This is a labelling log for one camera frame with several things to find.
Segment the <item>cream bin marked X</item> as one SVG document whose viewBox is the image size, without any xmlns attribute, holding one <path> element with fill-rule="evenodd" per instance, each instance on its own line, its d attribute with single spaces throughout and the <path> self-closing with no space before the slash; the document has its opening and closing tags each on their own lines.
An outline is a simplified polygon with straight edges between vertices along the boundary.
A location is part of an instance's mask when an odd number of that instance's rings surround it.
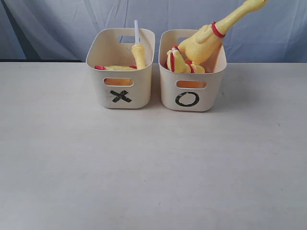
<svg viewBox="0 0 307 230">
<path fill-rule="evenodd" d="M 121 43 L 121 36 L 134 37 L 134 28 L 110 28 L 97 34 L 86 57 L 88 74 L 100 104 L 106 108 L 138 109 L 146 106 L 151 98 L 152 64 L 154 59 L 155 35 L 141 28 L 140 42 L 145 48 L 146 68 L 133 71 L 97 70 L 100 66 L 135 65 L 132 43 Z M 131 86 L 110 86 L 104 83 L 106 78 L 132 79 Z"/>
</svg>

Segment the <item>whole yellow rubber chicken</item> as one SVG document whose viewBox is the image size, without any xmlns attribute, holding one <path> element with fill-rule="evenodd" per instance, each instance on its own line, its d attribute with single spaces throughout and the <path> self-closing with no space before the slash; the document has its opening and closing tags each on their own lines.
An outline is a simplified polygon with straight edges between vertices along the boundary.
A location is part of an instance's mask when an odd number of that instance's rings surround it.
<svg viewBox="0 0 307 230">
<path fill-rule="evenodd" d="M 267 4 L 266 0 L 247 0 L 228 16 L 218 22 L 201 27 L 191 37 L 183 40 L 178 48 L 188 60 L 199 65 L 212 55 L 222 44 L 227 31 L 246 14 L 257 11 Z"/>
<path fill-rule="evenodd" d="M 167 51 L 166 68 L 173 73 L 205 73 L 205 68 L 191 61 L 185 61 L 179 48 L 173 46 Z M 177 87 L 190 89 L 203 89 L 207 86 L 204 81 L 179 80 Z"/>
</svg>

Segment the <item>whole yellow rubber chicken front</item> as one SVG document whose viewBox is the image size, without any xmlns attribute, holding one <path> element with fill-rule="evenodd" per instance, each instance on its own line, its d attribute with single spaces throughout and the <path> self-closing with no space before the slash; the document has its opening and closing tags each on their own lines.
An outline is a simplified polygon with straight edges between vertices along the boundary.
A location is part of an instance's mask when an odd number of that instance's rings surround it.
<svg viewBox="0 0 307 230">
<path fill-rule="evenodd" d="M 179 48 L 173 46 L 167 51 L 166 68 L 173 73 L 205 73 L 205 68 L 191 61 L 185 61 Z M 203 89 L 207 86 L 204 81 L 179 80 L 177 87 L 190 89 Z"/>
</svg>

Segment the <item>cream bin marked O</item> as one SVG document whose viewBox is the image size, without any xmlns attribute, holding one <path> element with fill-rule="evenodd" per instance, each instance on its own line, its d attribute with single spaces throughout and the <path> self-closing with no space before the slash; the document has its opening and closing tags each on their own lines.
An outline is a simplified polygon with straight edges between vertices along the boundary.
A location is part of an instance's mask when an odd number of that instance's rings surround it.
<svg viewBox="0 0 307 230">
<path fill-rule="evenodd" d="M 162 34 L 159 47 L 161 101 L 176 111 L 204 112 L 210 110 L 220 89 L 227 66 L 224 47 L 213 52 L 202 66 L 205 73 L 173 73 L 165 68 L 167 51 L 177 46 L 180 38 L 192 36 L 196 30 L 175 29 Z"/>
</svg>

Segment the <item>light blue backdrop curtain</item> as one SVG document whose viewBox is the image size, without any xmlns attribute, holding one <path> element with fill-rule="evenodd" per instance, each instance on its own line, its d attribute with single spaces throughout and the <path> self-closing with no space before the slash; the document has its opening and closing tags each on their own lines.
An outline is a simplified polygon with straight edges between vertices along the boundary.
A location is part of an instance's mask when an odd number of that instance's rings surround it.
<svg viewBox="0 0 307 230">
<path fill-rule="evenodd" d="M 96 35 L 132 27 L 162 33 L 219 21 L 240 0 L 3 0 L 0 58 L 85 60 Z M 236 23 L 224 39 L 229 62 L 306 62 L 307 3 L 271 0 Z"/>
</svg>

